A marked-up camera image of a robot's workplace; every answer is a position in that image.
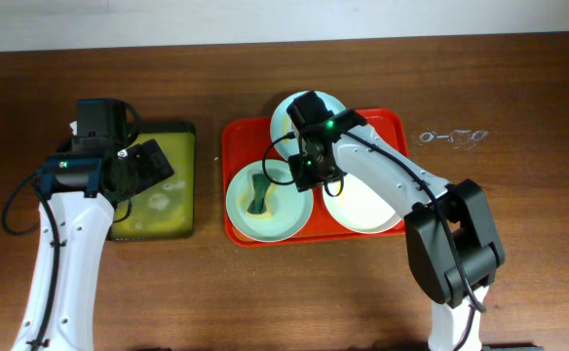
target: white wall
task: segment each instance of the white wall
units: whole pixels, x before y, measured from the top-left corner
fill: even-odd
[[[569,30],[569,0],[0,0],[0,51]]]

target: wooden table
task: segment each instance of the wooden table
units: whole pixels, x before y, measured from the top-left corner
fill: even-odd
[[[224,126],[306,89],[393,109],[416,163],[480,183],[507,254],[482,341],[569,350],[569,33],[0,54],[0,212],[68,135],[78,98],[120,98],[198,130],[195,235],[105,245],[97,350],[425,342],[430,302],[403,237],[242,249],[224,234]],[[12,215],[37,220],[33,194]],[[37,245],[0,226],[0,350],[16,337]]]

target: green object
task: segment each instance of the green object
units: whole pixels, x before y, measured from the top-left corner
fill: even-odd
[[[264,174],[252,175],[252,187],[254,188],[254,200],[249,203],[247,212],[251,215],[263,215],[267,211],[265,196],[267,189],[272,184]]]
[[[145,123],[135,143],[154,138],[174,168],[174,175],[133,196],[131,215],[114,223],[108,239],[142,241],[182,239],[193,234],[196,132],[191,123]],[[127,213],[118,204],[114,220]]]

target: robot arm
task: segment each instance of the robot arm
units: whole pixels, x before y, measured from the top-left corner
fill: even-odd
[[[346,173],[365,182],[404,220],[410,270],[433,301],[430,348],[479,350],[480,313],[472,306],[482,309],[505,260],[481,188],[468,179],[453,185],[421,169],[356,111],[334,115],[315,92],[296,98],[287,113],[303,145],[288,159],[298,191],[343,180]],[[460,228],[450,233],[445,218]]]
[[[49,205],[62,247],[54,305],[43,343],[49,350],[93,350],[98,264],[114,209],[102,195],[86,198],[82,191],[53,194]],[[15,351],[30,350],[42,324],[53,268],[52,242],[51,223],[40,206],[40,245]]]
[[[127,133],[126,109],[139,122],[121,101],[80,100],[72,149],[37,171],[40,245],[13,350],[94,350],[98,266],[116,204],[174,173],[155,140],[126,148],[138,131]]]

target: white plate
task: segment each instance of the white plate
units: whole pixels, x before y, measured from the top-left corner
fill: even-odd
[[[266,168],[274,180],[291,180],[288,164],[283,161],[267,160]],[[246,214],[253,198],[251,178],[254,174],[262,173],[261,161],[256,161],[233,177],[226,192],[226,212],[235,228],[250,239],[264,243],[288,239],[300,231],[311,217],[313,191],[300,193],[295,184],[275,184],[273,192],[267,198],[272,215],[262,219],[251,217]]]
[[[286,113],[286,109],[293,103],[293,100],[295,98],[301,96],[304,93],[306,92],[295,93],[292,96],[287,97],[285,100],[283,100],[283,102],[281,102],[281,104],[278,105],[278,107],[276,107],[274,115],[272,115],[272,122],[269,128],[269,134],[272,137],[272,141],[293,131],[294,126],[291,122],[290,117]],[[336,97],[317,91],[315,91],[315,93],[317,93],[317,96],[323,100],[323,103],[325,103],[325,107],[328,109],[328,111],[332,111],[334,114],[337,114],[345,110],[343,103],[337,100]],[[291,155],[297,155],[300,153],[295,139],[285,139],[277,143],[274,148],[285,160],[288,160],[288,157]]]
[[[336,194],[339,182],[328,185]],[[401,217],[378,194],[354,175],[343,178],[343,191],[330,197],[323,191],[323,203],[330,215],[344,227],[362,234],[377,234],[393,228]]]

